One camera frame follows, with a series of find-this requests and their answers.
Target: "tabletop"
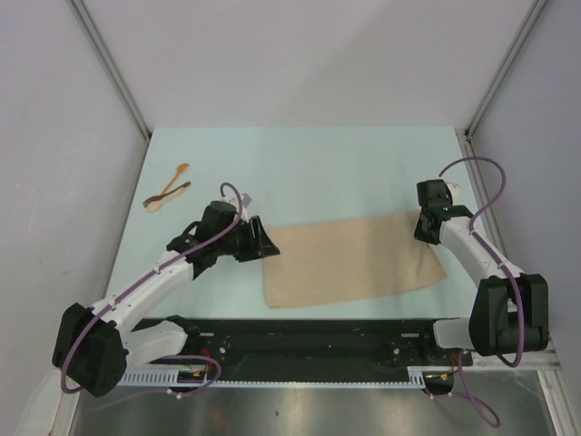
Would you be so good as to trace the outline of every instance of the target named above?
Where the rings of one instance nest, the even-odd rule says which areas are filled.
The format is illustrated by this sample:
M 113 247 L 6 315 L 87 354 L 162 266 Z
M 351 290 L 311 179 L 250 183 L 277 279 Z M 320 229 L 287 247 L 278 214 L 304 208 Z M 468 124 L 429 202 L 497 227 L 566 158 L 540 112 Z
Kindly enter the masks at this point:
M 249 214 L 267 228 L 324 223 L 418 210 L 416 183 L 436 178 L 461 157 L 450 126 L 156 129 L 149 145 L 107 294 L 146 273 L 166 244 L 230 182 L 252 198 Z M 174 184 L 185 193 L 157 213 L 142 201 L 159 193 L 179 164 L 190 167 Z M 460 201 L 476 200 L 464 165 L 447 172 Z M 434 247 L 448 278 L 412 292 L 303 308 L 266 305 L 262 262 L 221 258 L 195 282 L 148 316 L 196 318 L 451 318 L 470 315 L 476 287 L 447 249 Z

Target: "shiny floor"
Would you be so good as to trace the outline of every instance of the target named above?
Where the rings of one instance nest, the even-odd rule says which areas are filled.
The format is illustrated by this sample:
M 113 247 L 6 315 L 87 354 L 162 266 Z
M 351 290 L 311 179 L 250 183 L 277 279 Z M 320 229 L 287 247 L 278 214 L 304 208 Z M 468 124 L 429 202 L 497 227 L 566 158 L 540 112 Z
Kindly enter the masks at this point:
M 468 401 L 430 401 L 421 391 L 404 390 L 216 388 L 179 401 L 148 394 L 92 411 L 138 392 L 118 388 L 102 399 L 82 399 L 72 435 L 555 435 L 535 372 L 467 376 L 471 390 L 500 416 L 499 430 Z

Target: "wooden utensil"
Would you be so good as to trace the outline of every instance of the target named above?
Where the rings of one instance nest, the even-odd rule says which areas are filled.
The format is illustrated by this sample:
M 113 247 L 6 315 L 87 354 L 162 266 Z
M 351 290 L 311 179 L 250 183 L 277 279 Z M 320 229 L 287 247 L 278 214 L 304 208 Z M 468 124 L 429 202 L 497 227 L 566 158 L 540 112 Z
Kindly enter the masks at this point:
M 185 191 L 185 188 L 187 188 L 188 186 L 190 186 L 190 182 L 186 182 L 183 185 L 178 186 L 174 190 L 165 193 L 164 195 L 154 195 L 153 197 L 149 197 L 147 200 L 143 202 L 143 206 L 149 212 L 157 212 L 160 210 L 160 207 L 169 202 L 172 198 L 175 198 L 181 193 L 183 193 Z
M 183 173 L 186 170 L 188 166 L 190 165 L 187 163 L 182 163 L 180 166 L 178 166 L 177 170 L 175 170 L 175 176 L 171 179 L 167 186 L 163 188 L 163 191 L 160 195 L 164 195 L 165 193 L 167 193 L 167 191 L 172 187 L 173 182 L 176 181 L 176 179 L 180 176 L 181 173 Z

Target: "fabric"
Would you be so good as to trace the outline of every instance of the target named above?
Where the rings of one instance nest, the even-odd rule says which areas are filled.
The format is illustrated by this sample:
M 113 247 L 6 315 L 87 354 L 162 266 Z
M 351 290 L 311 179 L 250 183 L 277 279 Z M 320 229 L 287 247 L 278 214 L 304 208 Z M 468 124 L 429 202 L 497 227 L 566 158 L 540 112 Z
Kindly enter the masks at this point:
M 413 233 L 418 212 L 268 229 L 281 249 L 264 260 L 270 307 L 348 302 L 412 291 L 446 278 Z

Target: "robotic arm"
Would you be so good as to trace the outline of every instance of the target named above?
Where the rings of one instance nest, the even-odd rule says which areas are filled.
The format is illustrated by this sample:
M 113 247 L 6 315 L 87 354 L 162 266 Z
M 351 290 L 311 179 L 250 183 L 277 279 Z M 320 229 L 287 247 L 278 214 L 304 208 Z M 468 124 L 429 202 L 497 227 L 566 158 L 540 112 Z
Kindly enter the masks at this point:
M 197 328 L 179 316 L 138 332 L 132 330 L 170 293 L 216 264 L 218 257 L 231 255 L 238 262 L 248 262 L 281 253 L 264 231 L 260 217 L 248 219 L 246 206 L 250 197 L 245 194 L 241 199 L 240 220 L 219 238 L 219 233 L 237 220 L 238 212 L 232 205 L 236 199 L 211 202 L 201 221 L 190 224 L 167 245 L 167 251 L 153 267 L 154 275 L 137 282 L 126 298 L 118 302 L 119 296 L 113 295 L 88 308 L 78 303 L 69 307 L 61 321 L 53 365 L 98 397 L 109 392 L 126 370 L 188 347 L 188 341 L 195 338 L 192 329 Z M 74 342 L 90 322 L 94 326 L 65 365 Z
M 441 320 L 434 324 L 438 346 L 475 350 L 483 356 L 516 352 L 518 317 L 508 309 L 517 302 L 512 277 L 524 313 L 523 351 L 548 345 L 548 286 L 539 274 L 525 274 L 503 256 L 486 237 L 470 230 L 472 213 L 453 204 L 452 192 L 441 180 L 418 183 L 421 206 L 414 237 L 447 247 L 466 269 L 478 292 L 469 319 Z

